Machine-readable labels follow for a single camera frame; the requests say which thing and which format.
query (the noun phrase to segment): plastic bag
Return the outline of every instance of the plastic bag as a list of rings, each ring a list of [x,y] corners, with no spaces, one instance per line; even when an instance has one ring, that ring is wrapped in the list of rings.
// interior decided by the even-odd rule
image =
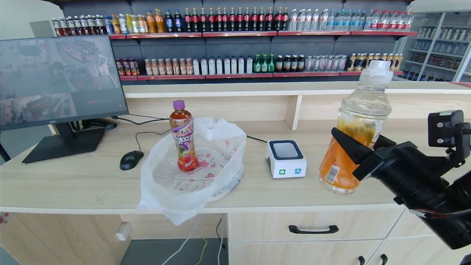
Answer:
[[[179,170],[172,134],[152,148],[141,168],[138,210],[160,209],[180,225],[239,183],[246,144],[241,128],[224,119],[195,118],[193,139],[199,166],[191,172]]]

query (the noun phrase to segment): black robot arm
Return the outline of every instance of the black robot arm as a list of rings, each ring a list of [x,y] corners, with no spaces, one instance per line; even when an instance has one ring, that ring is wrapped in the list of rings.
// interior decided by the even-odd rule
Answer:
[[[460,167],[470,155],[471,126],[461,110],[431,113],[428,117],[429,146],[444,147],[446,157],[429,157],[407,141],[401,144],[380,136],[374,149],[357,142],[336,128],[332,136],[352,161],[358,180],[372,177],[426,223],[451,249],[471,244],[471,171],[453,184],[442,178]]]

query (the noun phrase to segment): monitor screen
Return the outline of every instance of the monitor screen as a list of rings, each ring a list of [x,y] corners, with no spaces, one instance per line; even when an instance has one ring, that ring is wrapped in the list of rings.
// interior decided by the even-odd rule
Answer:
[[[0,41],[0,129],[128,113],[108,36]]]

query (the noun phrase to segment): drawer handle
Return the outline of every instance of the drawer handle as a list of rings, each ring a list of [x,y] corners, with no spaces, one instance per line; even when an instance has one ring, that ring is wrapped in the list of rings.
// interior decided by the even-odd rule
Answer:
[[[360,265],[365,265],[365,258],[363,256],[359,256],[358,260],[360,261]]]
[[[382,254],[380,257],[381,257],[381,260],[383,261],[381,265],[386,265],[386,263],[388,262],[388,256],[386,256],[385,254]]]
[[[288,226],[290,229],[291,233],[295,234],[333,234],[339,231],[339,227],[336,225],[329,225],[329,230],[328,231],[318,231],[318,232],[310,232],[310,231],[301,231],[298,229],[296,225],[290,225]]]

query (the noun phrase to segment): white cable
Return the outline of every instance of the white cable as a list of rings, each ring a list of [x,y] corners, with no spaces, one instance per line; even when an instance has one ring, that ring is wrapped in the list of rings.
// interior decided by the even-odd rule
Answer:
[[[193,235],[193,233],[195,232],[196,227],[198,226],[198,223],[200,222],[200,220],[201,220],[201,216],[198,218],[198,221],[196,221],[195,227],[193,227],[193,230],[191,231],[191,233],[190,233],[190,235],[188,236],[187,240],[185,240],[185,242],[183,242],[183,244],[181,244],[180,249],[177,250],[175,253],[173,253],[172,256],[170,256],[169,258],[167,258],[167,260],[166,260],[164,263],[162,263],[162,265],[165,265],[165,263],[167,263],[169,260],[171,260],[171,259],[173,258],[173,256],[175,256],[176,254],[178,254],[178,253],[180,252],[180,250],[181,250],[181,249],[183,248],[183,246],[186,244],[186,242],[188,241],[188,239],[190,239],[191,236]]]
[[[222,219],[222,222],[221,222],[221,244],[219,245],[219,251],[218,251],[218,265],[219,265],[219,255],[221,254],[222,241],[224,240],[224,214],[221,214],[221,219]]]

